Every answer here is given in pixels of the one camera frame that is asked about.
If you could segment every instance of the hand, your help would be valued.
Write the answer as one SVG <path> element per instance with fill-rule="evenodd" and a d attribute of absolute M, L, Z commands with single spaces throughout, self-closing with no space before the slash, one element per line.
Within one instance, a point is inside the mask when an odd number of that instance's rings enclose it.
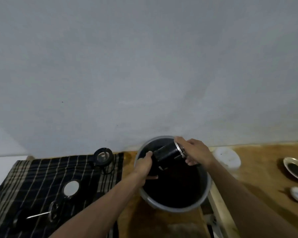
<path fill-rule="evenodd" d="M 214 160 L 214 156 L 209 148 L 203 144 L 202 141 L 196 139 L 189 139 L 186 141 L 184 138 L 176 136 L 175 142 L 182 145 L 185 152 L 188 154 L 186 163 L 188 165 L 195 165 L 197 163 L 202 164 L 206 169 Z"/>
<path fill-rule="evenodd" d="M 145 184 L 146 180 L 155 180 L 158 179 L 158 176 L 147 176 L 152 165 L 152 152 L 149 151 L 146 153 L 144 158 L 139 158 L 136 162 L 134 173 L 139 177 L 141 186 Z"/>

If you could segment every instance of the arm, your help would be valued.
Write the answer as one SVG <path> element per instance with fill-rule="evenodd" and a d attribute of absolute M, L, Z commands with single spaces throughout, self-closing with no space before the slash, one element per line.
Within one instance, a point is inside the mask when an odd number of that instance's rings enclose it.
<path fill-rule="evenodd" d="M 201 163 L 218 188 L 241 237 L 298 237 L 298 230 L 250 193 L 223 168 L 199 140 L 176 137 L 188 153 L 188 165 Z"/>
<path fill-rule="evenodd" d="M 151 155 L 152 152 L 148 152 L 145 158 L 139 159 L 130 175 L 64 223 L 50 238 L 104 238 L 134 193 L 145 184 L 152 165 Z"/>

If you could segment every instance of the metal rod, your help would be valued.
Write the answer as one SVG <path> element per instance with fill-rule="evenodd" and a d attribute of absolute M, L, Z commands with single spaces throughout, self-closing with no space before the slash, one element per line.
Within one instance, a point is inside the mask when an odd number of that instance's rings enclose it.
<path fill-rule="evenodd" d="M 45 214 L 48 214 L 48 213 L 50 213 L 50 212 L 48 211 L 48 212 L 44 212 L 44 213 L 37 214 L 37 215 L 34 215 L 34 216 L 29 216 L 29 217 L 27 217 L 26 219 L 30 219 L 30 218 L 33 218 L 33 217 L 36 217 L 36 216 L 45 215 Z"/>

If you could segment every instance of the plaid cloth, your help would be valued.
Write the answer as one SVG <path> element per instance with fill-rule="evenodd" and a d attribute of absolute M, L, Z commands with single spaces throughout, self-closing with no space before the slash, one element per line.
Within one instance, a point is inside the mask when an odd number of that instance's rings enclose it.
<path fill-rule="evenodd" d="M 107 193 L 121 180 L 123 153 L 114 155 L 113 162 L 106 168 L 109 172 L 114 165 L 114 171 L 108 175 L 103 175 L 98 168 L 91 169 L 88 164 L 89 157 L 90 155 L 84 155 L 17 161 L 0 185 L 0 237 L 49 237 L 60 225 Z M 52 201 L 64 200 L 63 185 L 73 179 L 81 181 L 81 190 L 85 190 L 85 193 L 80 202 L 65 209 L 65 218 L 55 224 L 49 223 L 46 215 L 38 216 L 32 218 L 34 223 L 29 230 L 11 233 L 12 219 L 20 208 L 34 209 L 38 213 L 46 212 Z M 107 237 L 118 237 L 117 223 Z"/>

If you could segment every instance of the gray bucket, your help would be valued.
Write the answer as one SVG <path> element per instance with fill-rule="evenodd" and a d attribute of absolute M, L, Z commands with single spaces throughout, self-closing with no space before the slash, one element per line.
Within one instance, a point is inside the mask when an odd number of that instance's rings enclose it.
<path fill-rule="evenodd" d="M 137 159 L 173 141 L 173 136 L 159 136 L 139 149 Z M 147 180 L 140 188 L 141 197 L 153 208 L 169 212 L 187 212 L 204 202 L 211 187 L 211 177 L 201 165 L 188 166 L 184 160 L 164 170 L 158 180 Z"/>

